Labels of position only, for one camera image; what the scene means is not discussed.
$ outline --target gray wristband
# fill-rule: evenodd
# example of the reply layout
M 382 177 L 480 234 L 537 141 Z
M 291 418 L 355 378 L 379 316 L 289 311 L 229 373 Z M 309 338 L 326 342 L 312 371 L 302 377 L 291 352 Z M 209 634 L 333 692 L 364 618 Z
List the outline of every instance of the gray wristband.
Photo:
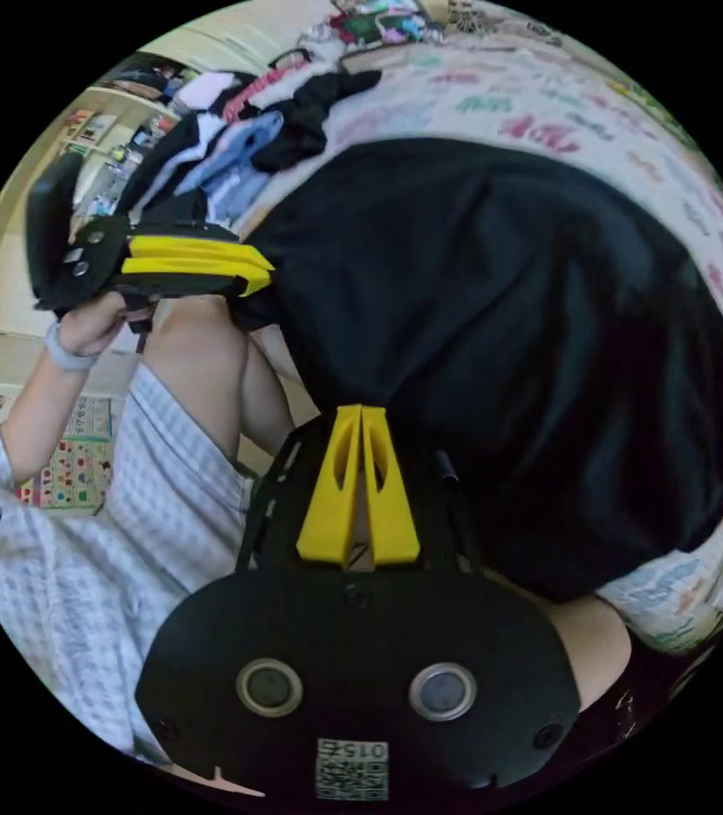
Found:
M 79 357 L 77 354 L 67 351 L 59 339 L 58 321 L 53 323 L 45 334 L 45 347 L 48 349 L 50 358 L 65 371 L 89 371 L 96 364 L 100 354 L 94 357 Z

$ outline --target black handle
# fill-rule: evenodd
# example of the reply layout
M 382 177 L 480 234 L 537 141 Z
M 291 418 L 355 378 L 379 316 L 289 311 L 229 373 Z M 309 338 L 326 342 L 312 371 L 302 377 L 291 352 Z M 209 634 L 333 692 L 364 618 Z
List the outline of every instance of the black handle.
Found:
M 82 163 L 78 153 L 65 153 L 28 193 L 25 239 L 31 287 L 37 299 L 49 290 L 64 263 L 70 243 L 73 195 Z

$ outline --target person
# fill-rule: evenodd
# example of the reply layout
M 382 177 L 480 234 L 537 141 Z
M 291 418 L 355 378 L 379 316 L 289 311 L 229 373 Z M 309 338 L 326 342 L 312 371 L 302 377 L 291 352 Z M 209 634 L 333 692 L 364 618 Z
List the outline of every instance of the person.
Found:
M 0 424 L 0 623 L 99 738 L 185 778 L 249 793 L 173 767 L 134 695 L 164 620 L 233 571 L 252 488 L 238 465 L 241 434 L 275 455 L 294 428 L 275 369 L 297 373 L 278 328 L 244 334 L 221 297 L 176 301 L 129 386 L 100 511 L 65 517 L 14 492 L 50 460 L 92 362 L 143 316 L 126 313 L 117 293 L 65 315 Z M 563 640 L 584 710 L 625 668 L 625 625 L 595 597 L 534 600 Z

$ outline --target hand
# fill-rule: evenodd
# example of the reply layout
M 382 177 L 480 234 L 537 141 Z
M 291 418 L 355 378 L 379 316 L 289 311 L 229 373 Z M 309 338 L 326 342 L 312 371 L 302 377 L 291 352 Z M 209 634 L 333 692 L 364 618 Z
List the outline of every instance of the hand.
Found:
M 95 357 L 112 343 L 127 321 L 143 320 L 146 310 L 128 312 L 124 298 L 110 291 L 64 315 L 59 329 L 62 347 L 78 357 Z

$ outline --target circular lens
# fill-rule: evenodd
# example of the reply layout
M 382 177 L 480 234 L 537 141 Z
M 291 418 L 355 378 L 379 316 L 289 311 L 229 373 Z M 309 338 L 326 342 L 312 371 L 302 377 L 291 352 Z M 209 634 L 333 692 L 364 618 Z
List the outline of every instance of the circular lens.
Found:
M 296 671 L 280 660 L 254 660 L 238 674 L 237 696 L 258 716 L 287 716 L 302 701 L 302 682 Z
M 424 668 L 412 680 L 412 709 L 430 722 L 449 722 L 462 716 L 474 703 L 477 683 L 472 674 L 452 662 Z

